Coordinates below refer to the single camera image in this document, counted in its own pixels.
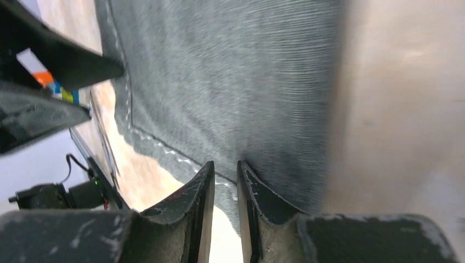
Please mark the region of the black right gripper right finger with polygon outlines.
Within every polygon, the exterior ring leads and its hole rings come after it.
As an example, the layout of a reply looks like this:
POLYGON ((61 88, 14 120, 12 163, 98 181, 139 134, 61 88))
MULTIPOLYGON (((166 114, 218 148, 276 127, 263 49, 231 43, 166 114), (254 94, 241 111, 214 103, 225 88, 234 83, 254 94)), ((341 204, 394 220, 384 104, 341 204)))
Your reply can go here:
POLYGON ((237 163, 237 196, 244 262, 292 262, 302 256, 295 215, 305 212, 261 181, 246 163, 237 163))

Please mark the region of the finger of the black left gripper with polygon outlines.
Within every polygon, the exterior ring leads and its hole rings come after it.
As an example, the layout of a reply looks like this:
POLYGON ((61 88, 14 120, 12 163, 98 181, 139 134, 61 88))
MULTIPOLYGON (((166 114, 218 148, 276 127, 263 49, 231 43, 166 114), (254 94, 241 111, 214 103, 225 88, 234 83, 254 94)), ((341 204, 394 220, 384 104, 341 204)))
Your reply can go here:
POLYGON ((1 154, 30 146, 91 119, 80 105, 1 81, 1 154))
POLYGON ((124 73, 120 62, 59 35, 18 1, 1 1, 1 80, 39 89, 39 82, 16 57, 26 49, 68 92, 124 73))

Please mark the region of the grey cloth napkin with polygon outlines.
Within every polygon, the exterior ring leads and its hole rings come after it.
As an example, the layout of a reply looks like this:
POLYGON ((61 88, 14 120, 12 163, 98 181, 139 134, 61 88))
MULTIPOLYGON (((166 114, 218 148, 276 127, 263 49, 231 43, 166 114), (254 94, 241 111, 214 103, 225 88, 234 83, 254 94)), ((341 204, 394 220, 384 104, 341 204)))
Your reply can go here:
POLYGON ((341 1, 96 1, 117 129, 179 180, 213 161, 239 226, 246 161, 307 213, 321 209, 341 1))

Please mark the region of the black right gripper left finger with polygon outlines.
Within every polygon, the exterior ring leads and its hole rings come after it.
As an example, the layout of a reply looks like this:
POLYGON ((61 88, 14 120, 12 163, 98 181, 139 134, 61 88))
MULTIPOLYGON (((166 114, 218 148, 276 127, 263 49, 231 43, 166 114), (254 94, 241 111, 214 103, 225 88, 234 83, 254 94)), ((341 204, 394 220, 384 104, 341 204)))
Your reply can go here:
POLYGON ((208 161, 185 185, 140 214, 155 224, 154 262, 209 262, 215 192, 208 161))

